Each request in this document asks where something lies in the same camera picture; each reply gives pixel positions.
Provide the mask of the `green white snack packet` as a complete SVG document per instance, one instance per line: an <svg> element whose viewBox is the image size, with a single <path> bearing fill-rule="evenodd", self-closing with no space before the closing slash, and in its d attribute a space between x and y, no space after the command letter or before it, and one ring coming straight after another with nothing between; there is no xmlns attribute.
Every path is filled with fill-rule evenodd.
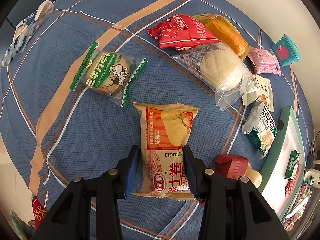
<svg viewBox="0 0 320 240"><path fill-rule="evenodd" d="M291 151L289 162L287 164L287 168L285 171L285 179L293 180L296 176L297 170L299 166L299 152L296 150Z"/></svg>

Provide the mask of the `green white walnut cookie packet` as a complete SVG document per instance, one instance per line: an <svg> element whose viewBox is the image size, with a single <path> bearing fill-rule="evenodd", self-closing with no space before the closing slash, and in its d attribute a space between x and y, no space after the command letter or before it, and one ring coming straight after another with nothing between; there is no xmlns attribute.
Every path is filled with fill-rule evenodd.
<svg viewBox="0 0 320 240"><path fill-rule="evenodd" d="M266 157L277 131L276 123L263 102L251 108L242 126L242 133L247 135L251 143L261 152L260 159Z"/></svg>

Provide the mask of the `yellow egg roll packet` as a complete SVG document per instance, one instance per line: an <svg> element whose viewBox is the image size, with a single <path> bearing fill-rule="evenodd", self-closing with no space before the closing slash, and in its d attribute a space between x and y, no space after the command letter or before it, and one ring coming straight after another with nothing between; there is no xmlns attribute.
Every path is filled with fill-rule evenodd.
<svg viewBox="0 0 320 240"><path fill-rule="evenodd" d="M140 114L143 182L136 196L194 200L184 169L187 144L198 108L180 103L135 102Z"/></svg>

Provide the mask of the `round cream pastry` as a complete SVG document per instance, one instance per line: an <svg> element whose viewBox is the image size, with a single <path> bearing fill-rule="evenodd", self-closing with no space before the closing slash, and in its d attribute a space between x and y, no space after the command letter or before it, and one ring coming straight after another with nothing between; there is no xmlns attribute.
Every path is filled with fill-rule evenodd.
<svg viewBox="0 0 320 240"><path fill-rule="evenodd" d="M249 180L255 185L256 188L261 185L263 179L261 173L254 170L250 164L248 164L245 176L249 178Z"/></svg>

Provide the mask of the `dark red snack box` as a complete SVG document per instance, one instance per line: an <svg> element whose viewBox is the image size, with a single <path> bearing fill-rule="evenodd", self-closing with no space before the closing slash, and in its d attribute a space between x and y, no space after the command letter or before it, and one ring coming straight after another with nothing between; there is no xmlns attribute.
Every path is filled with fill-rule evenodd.
<svg viewBox="0 0 320 240"><path fill-rule="evenodd" d="M244 176L248 168L248 159L246 157L232 154L222 154L214 160L214 163L214 171L225 178L235 180Z"/></svg>

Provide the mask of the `red patterned snack packet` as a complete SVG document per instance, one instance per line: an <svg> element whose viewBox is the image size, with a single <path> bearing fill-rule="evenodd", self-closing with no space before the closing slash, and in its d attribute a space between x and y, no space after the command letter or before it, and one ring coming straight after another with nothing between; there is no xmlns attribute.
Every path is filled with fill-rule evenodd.
<svg viewBox="0 0 320 240"><path fill-rule="evenodd" d="M295 174L294 178L293 179L290 179L285 187L285 197L289 196L292 189L293 189L293 186L295 184L295 181L296 181L296 178L297 178L297 175L298 174Z"/></svg>

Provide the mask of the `white tray with green rim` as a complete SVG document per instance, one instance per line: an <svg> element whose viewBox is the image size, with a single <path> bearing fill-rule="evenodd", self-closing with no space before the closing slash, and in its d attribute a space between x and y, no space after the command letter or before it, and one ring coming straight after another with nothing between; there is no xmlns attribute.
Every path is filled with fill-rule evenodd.
<svg viewBox="0 0 320 240"><path fill-rule="evenodd" d="M281 110L277 127L277 135L260 171L262 182L258 190L279 219L283 219L302 183L306 161L302 135L292 107ZM289 180L285 178L285 172L293 151L299 153L298 171L291 190L286 191Z"/></svg>

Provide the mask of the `pile of snack bags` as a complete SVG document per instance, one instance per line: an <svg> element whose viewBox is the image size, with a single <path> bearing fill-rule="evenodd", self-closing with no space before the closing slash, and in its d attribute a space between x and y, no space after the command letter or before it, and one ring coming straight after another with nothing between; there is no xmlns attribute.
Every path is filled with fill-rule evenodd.
<svg viewBox="0 0 320 240"><path fill-rule="evenodd" d="M295 225L295 222L301 219L305 207L312 196L311 188L314 184L314 176L309 176L304 180L304 183L301 185L293 206L288 210L287 214L281 221L286 232L291 231Z"/></svg>

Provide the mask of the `black power adapter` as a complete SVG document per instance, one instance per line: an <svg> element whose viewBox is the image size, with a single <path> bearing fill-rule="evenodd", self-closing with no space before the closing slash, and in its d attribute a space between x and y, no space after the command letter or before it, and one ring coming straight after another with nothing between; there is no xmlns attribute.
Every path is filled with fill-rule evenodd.
<svg viewBox="0 0 320 240"><path fill-rule="evenodd" d="M306 169L312 168L313 159L314 159L314 155L313 154L309 154L308 157L307 157L307 160L306 160Z"/></svg>

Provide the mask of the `cream snack packet with orange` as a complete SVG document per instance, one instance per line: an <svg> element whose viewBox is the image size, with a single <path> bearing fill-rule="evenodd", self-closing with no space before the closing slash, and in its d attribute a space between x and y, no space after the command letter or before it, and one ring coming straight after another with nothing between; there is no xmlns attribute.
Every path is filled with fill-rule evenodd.
<svg viewBox="0 0 320 240"><path fill-rule="evenodd" d="M256 106L263 102L268 110L273 113L273 92L270 80L257 74L253 74L253 80L256 88L242 96L242 103L244 106L252 103Z"/></svg>

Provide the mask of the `clear wrapped white pastry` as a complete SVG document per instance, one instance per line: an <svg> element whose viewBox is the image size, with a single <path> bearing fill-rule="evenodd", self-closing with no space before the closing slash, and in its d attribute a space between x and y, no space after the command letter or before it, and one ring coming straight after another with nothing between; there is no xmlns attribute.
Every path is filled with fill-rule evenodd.
<svg viewBox="0 0 320 240"><path fill-rule="evenodd" d="M251 71L224 42L200 45L172 58L214 91L221 110L258 90Z"/></svg>

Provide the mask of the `pink snack packet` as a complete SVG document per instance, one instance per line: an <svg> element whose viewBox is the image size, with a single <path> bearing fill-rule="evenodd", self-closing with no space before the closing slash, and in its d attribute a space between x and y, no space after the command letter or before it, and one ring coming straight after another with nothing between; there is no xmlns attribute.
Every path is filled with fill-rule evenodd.
<svg viewBox="0 0 320 240"><path fill-rule="evenodd" d="M248 57L253 64L255 74L275 74L281 76L278 59L272 50L249 46Z"/></svg>

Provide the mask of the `green cow biscuit packet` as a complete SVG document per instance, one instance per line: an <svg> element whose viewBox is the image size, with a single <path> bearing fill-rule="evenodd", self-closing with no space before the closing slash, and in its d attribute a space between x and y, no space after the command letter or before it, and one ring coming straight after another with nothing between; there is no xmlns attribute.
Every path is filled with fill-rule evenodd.
<svg viewBox="0 0 320 240"><path fill-rule="evenodd" d="M101 51L99 43L89 47L70 85L79 84L105 95L123 108L129 99L130 83L147 65L146 58L137 59L114 51Z"/></svg>

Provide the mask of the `blue plaid tablecloth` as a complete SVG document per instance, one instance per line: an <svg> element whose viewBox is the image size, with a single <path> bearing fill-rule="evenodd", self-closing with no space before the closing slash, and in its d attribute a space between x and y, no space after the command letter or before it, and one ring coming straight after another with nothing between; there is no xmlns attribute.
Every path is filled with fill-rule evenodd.
<svg viewBox="0 0 320 240"><path fill-rule="evenodd" d="M188 144L207 165L221 153L246 156L256 170L264 160L239 122L249 107L238 100L222 111L214 92L160 50L147 29L178 13L221 14L250 46L273 41L226 0L56 0L54 11L1 69L1 135L14 165L47 208L77 175L96 178L140 143L135 102L197 107ZM127 106L72 80L93 42L148 63L129 87Z"/></svg>

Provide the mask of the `teal cube box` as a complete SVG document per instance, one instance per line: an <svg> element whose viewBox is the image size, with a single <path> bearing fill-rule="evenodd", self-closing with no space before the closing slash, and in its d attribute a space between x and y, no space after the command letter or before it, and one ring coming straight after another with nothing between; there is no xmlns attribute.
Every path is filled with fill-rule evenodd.
<svg viewBox="0 0 320 240"><path fill-rule="evenodd" d="M284 35L271 48L281 67L285 67L300 60L297 46L287 35Z"/></svg>

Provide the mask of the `orange cake in clear wrapper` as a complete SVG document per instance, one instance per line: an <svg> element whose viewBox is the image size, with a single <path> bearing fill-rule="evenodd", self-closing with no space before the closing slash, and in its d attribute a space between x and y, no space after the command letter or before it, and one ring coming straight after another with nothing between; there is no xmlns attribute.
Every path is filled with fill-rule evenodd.
<svg viewBox="0 0 320 240"><path fill-rule="evenodd" d="M241 61L246 59L249 53L249 45L227 18L218 14L199 14L192 16L192 18L201 22L220 41L227 44Z"/></svg>

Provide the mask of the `red flower snack packet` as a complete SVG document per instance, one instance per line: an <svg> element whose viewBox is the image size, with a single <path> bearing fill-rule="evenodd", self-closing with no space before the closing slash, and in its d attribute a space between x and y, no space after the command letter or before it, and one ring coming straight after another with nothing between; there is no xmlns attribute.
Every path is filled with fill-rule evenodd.
<svg viewBox="0 0 320 240"><path fill-rule="evenodd" d="M161 49L173 48L179 51L220 42L201 22L183 14L171 15L148 29L147 34L157 40Z"/></svg>

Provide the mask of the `blue white packet at edge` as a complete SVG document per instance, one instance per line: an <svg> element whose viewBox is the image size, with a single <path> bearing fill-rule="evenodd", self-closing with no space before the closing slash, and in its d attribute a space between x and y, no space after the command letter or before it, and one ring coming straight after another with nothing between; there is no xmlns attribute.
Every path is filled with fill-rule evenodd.
<svg viewBox="0 0 320 240"><path fill-rule="evenodd" d="M2 67L8 66L16 54L24 51L29 40L52 14L53 10L53 3L50 0L45 0L37 10L16 25L12 43L1 60Z"/></svg>

